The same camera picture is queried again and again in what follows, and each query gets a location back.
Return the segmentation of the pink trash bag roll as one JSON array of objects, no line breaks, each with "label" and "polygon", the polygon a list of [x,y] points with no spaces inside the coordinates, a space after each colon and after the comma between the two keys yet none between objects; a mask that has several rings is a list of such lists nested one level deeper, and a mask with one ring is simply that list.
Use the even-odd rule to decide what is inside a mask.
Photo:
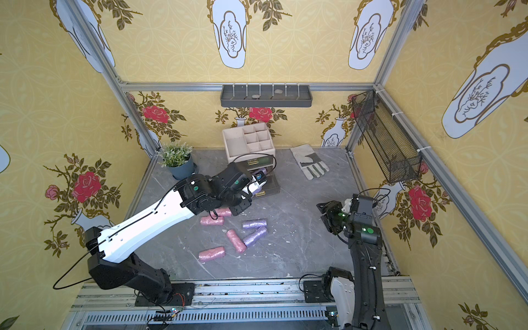
[{"label": "pink trash bag roll", "polygon": [[224,217],[219,216],[216,219],[213,219],[211,216],[202,217],[200,219],[200,224],[202,226],[222,226],[224,225]]},{"label": "pink trash bag roll", "polygon": [[245,245],[245,243],[244,243],[243,240],[239,237],[239,235],[236,233],[235,230],[230,229],[230,230],[226,233],[226,236],[228,237],[229,241],[232,243],[232,245],[234,246],[235,250],[236,250],[239,254],[243,254],[243,253],[246,251],[247,246]]},{"label": "pink trash bag roll", "polygon": [[219,246],[219,247],[214,247],[208,250],[201,251],[199,253],[198,259],[201,263],[206,263],[209,261],[214,261],[216,259],[223,258],[225,257],[225,254],[226,254],[225,247]]},{"label": "pink trash bag roll", "polygon": [[215,212],[220,217],[232,217],[232,211],[229,208],[218,208]]}]

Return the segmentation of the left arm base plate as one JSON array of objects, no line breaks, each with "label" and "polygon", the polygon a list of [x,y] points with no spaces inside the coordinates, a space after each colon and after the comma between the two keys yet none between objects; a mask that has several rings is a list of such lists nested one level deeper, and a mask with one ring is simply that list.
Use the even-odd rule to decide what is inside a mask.
[{"label": "left arm base plate", "polygon": [[167,295],[163,294],[160,298],[149,300],[143,294],[138,293],[134,302],[135,307],[153,307],[153,306],[178,306],[189,307],[192,305],[195,294],[195,283],[172,283],[172,288]]}]

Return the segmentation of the grey wall shelf tray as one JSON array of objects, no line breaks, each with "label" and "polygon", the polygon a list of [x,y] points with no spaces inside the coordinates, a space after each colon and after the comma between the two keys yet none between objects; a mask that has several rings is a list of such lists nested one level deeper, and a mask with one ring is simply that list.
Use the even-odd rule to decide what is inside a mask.
[{"label": "grey wall shelf tray", "polygon": [[312,91],[300,83],[234,83],[223,85],[220,102],[228,107],[311,107]]}]

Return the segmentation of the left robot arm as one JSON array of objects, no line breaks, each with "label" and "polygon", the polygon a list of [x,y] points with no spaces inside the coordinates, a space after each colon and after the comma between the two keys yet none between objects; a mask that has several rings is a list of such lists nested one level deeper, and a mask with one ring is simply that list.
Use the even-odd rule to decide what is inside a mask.
[{"label": "left robot arm", "polygon": [[91,228],[85,241],[91,254],[89,275],[102,290],[127,286],[155,305],[174,294],[169,275],[142,261],[135,251],[175,224],[200,213],[229,208],[233,215],[247,209],[254,192],[266,183],[263,172],[227,180],[194,175],[179,181],[152,206],[112,228]]}]

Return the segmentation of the grey work glove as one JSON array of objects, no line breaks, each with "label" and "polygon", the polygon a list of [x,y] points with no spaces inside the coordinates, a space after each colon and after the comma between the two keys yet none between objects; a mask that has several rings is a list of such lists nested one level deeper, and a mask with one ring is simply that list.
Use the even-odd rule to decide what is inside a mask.
[{"label": "grey work glove", "polygon": [[329,167],[309,144],[291,148],[295,161],[308,180],[319,178],[329,172]]}]

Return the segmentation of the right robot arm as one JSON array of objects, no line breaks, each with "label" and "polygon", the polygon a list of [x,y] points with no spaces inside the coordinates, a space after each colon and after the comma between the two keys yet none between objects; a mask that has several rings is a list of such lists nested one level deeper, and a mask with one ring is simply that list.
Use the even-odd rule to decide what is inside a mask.
[{"label": "right robot arm", "polygon": [[317,205],[325,228],[335,236],[344,235],[352,258],[353,272],[330,267],[323,276],[342,329],[391,328],[382,287],[382,234],[373,222],[377,204],[372,197],[354,195],[343,204]]}]

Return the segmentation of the beige drawer organizer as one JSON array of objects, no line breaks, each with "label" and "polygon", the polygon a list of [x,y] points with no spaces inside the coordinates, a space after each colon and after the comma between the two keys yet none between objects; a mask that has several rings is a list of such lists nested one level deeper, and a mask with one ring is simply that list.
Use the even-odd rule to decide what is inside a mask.
[{"label": "beige drawer organizer", "polygon": [[276,166],[276,149],[270,130],[264,122],[224,129],[222,137],[228,162],[242,163],[251,173],[261,168],[268,169],[265,195],[255,197],[280,193],[281,187],[273,173]]}]

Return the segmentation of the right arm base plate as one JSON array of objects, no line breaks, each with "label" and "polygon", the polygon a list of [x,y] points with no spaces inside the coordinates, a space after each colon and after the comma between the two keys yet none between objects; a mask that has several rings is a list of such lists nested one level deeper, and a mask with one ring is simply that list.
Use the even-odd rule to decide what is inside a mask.
[{"label": "right arm base plate", "polygon": [[323,281],[318,279],[309,279],[302,282],[306,303],[330,303],[331,299],[326,294]]}]

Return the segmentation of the potted green plant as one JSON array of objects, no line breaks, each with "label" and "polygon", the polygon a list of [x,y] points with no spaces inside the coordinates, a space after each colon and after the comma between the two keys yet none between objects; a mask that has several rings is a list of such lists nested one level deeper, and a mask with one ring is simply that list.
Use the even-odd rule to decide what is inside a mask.
[{"label": "potted green plant", "polygon": [[162,147],[160,162],[178,181],[185,180],[196,173],[196,164],[192,157],[193,148],[188,144],[166,144]]}]

